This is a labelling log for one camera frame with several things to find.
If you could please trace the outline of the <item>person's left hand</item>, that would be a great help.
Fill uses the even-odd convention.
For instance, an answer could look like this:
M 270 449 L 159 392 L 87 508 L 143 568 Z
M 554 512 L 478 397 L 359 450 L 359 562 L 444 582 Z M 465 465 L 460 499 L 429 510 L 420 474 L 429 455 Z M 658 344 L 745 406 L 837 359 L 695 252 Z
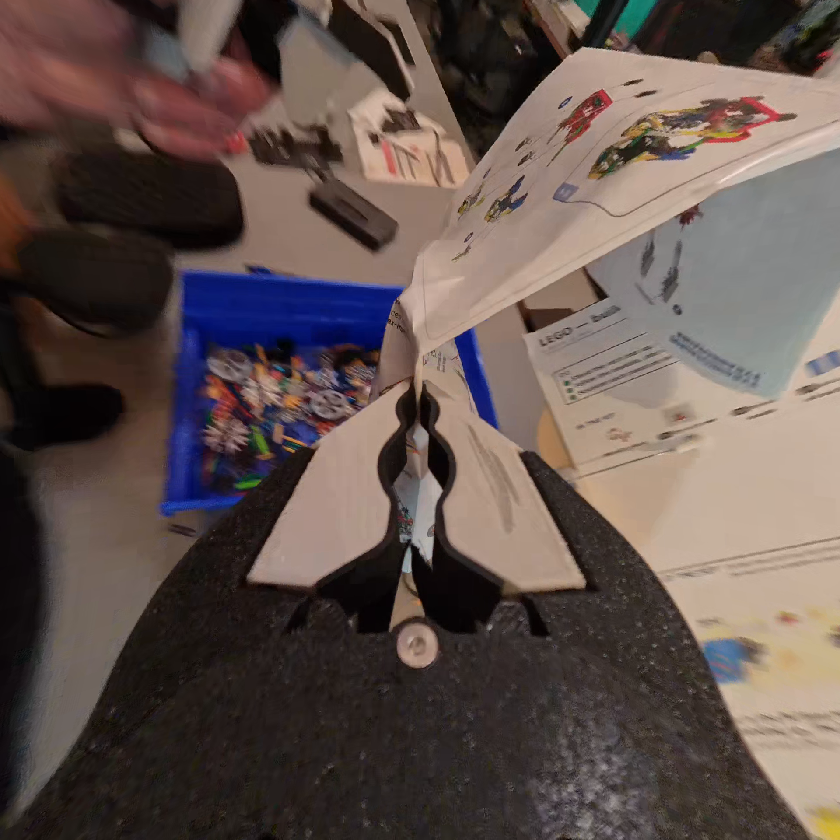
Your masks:
M 144 24 L 116 2 L 2 1 L 2 129 L 57 134 L 80 118 L 186 160 L 225 153 L 275 83 L 237 31 L 207 73 L 178 83 L 140 57 Z

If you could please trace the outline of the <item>black rectangular case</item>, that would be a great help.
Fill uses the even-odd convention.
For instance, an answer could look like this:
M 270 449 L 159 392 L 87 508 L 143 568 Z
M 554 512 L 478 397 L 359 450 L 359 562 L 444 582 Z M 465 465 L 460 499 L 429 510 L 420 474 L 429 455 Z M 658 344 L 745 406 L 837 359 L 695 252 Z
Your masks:
M 308 200 L 317 214 L 370 251 L 381 250 L 396 237 L 393 217 L 336 178 L 315 185 Z

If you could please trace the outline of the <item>blue plastic bin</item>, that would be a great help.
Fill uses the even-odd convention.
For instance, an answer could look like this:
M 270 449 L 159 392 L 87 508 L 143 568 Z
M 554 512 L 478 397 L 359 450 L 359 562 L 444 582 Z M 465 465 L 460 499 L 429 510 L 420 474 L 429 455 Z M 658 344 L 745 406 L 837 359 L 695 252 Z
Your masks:
M 233 348 L 291 340 L 302 349 L 354 343 L 378 350 L 398 286 L 272 274 L 183 269 L 175 332 L 171 427 L 161 515 L 231 508 L 242 497 L 202 480 L 199 395 L 213 345 Z

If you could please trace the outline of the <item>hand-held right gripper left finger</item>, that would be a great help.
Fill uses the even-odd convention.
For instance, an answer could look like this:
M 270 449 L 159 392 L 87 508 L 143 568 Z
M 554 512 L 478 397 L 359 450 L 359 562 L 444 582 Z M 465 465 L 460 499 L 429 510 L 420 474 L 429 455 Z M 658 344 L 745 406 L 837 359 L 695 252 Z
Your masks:
M 383 575 L 402 567 L 394 485 L 407 464 L 416 420 L 414 384 L 398 382 L 323 437 L 247 575 L 252 585 L 315 592 L 347 570 L 377 574 L 375 555 L 394 544 Z

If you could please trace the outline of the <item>white printed leaflet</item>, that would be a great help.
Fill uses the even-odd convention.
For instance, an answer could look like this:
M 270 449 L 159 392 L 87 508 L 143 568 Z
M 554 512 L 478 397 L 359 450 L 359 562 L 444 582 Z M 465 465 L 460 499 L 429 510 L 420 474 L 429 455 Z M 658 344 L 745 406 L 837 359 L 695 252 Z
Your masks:
M 386 89 L 356 103 L 348 117 L 367 181 L 453 190 L 469 175 L 460 144 Z

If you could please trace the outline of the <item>white instruction sign board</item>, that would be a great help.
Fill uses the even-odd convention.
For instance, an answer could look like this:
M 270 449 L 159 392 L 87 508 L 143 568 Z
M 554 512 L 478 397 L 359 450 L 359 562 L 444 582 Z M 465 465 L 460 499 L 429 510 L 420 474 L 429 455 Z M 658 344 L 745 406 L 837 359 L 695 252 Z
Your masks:
M 609 299 L 532 315 L 545 458 L 656 573 L 805 830 L 838 838 L 838 302 L 774 400 L 699 377 Z

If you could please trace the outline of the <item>small black toy parts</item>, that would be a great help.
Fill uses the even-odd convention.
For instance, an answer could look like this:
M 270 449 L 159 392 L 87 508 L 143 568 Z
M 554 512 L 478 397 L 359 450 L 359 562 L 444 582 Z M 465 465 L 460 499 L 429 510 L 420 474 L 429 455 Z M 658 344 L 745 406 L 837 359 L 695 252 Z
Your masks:
M 343 151 L 323 123 L 303 126 L 301 133 L 283 127 L 255 129 L 248 145 L 258 163 L 301 170 L 315 182 L 327 181 L 333 166 L 343 164 Z

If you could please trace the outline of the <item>paper instruction sheet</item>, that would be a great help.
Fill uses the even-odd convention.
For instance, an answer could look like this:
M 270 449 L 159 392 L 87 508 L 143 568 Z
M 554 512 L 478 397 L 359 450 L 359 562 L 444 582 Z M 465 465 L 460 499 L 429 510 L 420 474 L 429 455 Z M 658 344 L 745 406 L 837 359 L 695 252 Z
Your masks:
M 774 400 L 838 302 L 838 82 L 583 49 L 511 119 L 418 255 L 376 394 L 587 275 L 699 377 Z

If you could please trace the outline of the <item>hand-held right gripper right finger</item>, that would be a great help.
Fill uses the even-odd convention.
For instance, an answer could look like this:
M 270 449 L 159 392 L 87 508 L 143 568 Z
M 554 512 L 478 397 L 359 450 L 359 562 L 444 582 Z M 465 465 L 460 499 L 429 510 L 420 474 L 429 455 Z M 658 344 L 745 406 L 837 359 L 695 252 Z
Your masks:
M 434 503 L 430 571 L 452 596 L 581 591 L 586 580 L 523 461 L 523 451 L 432 382 L 421 423 Z

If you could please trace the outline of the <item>pile of colourful toy pieces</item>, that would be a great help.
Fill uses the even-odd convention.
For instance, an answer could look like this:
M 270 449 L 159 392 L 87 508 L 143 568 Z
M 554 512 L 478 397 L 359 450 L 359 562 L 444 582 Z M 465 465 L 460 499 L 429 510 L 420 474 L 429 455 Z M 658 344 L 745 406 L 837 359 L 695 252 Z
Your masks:
M 368 405 L 379 361 L 380 351 L 353 343 L 212 344 L 198 392 L 203 488 L 255 489 Z

